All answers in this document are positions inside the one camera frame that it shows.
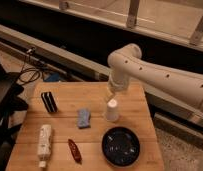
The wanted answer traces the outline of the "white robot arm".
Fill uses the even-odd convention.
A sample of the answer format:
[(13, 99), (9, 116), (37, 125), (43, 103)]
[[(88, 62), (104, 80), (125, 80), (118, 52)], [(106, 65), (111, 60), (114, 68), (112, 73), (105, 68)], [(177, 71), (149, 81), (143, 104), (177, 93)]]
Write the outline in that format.
[(136, 44), (128, 44), (108, 56), (111, 68), (109, 87), (112, 92), (129, 87), (134, 77), (183, 101), (203, 113), (203, 75), (145, 62)]

